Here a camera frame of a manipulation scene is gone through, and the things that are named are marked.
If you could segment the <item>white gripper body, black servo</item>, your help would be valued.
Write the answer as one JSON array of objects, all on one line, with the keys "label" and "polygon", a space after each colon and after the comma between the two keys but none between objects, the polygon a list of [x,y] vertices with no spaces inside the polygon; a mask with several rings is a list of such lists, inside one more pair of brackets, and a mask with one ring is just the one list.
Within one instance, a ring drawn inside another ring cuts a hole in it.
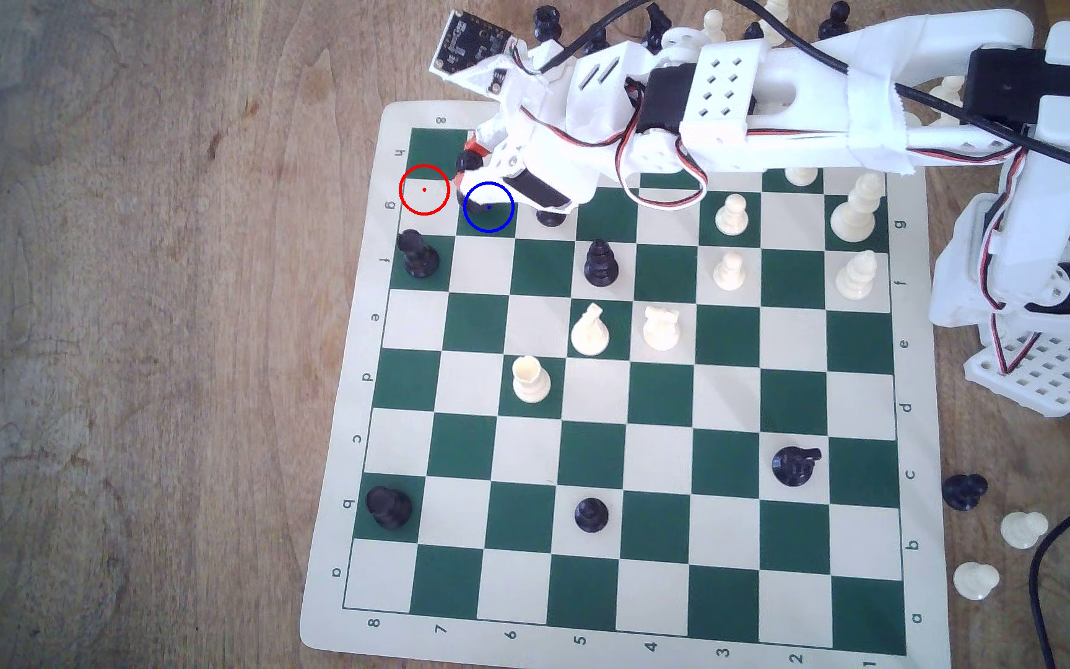
[{"label": "white gripper body, black servo", "polygon": [[528,146],[530,156],[511,156],[511,165],[522,159],[537,178],[533,191],[511,191],[516,201],[567,212],[588,199],[602,174],[614,174],[615,136],[633,113],[627,81],[645,82],[653,56],[643,46],[610,46],[535,74],[560,51],[557,46],[533,54],[524,46],[503,51],[509,71],[496,97],[496,119],[529,119],[540,130]]}]

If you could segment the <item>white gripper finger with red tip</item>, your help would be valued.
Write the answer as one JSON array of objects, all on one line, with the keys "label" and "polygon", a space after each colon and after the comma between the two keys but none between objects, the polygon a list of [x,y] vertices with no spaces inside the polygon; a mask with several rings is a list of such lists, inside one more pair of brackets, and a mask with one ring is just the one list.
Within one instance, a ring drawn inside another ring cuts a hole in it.
[{"label": "white gripper finger with red tip", "polygon": [[495,155],[486,156],[482,167],[473,172],[473,185],[493,182],[508,191],[533,191],[537,185],[537,178],[530,174],[522,159],[515,159],[513,165],[509,164],[510,159],[511,156],[500,156],[500,159]]},{"label": "white gripper finger with red tip", "polygon": [[469,132],[464,150],[483,157],[496,152],[528,157],[531,155],[528,146],[536,130],[540,130],[540,125],[529,119],[487,119]]}]

